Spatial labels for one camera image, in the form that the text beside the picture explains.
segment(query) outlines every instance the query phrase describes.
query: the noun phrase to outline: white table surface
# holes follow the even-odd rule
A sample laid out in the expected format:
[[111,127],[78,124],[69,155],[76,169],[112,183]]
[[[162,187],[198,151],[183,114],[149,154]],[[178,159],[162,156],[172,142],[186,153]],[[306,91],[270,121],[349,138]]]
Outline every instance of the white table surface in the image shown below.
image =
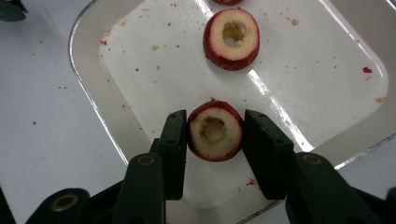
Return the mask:
[[[23,1],[26,20],[0,21],[0,186],[17,223],[58,190],[93,195],[126,170],[68,58],[70,31],[90,2]],[[396,140],[390,140],[340,173],[385,198],[396,186],[395,171]],[[249,223],[263,222],[288,223],[284,204]]]

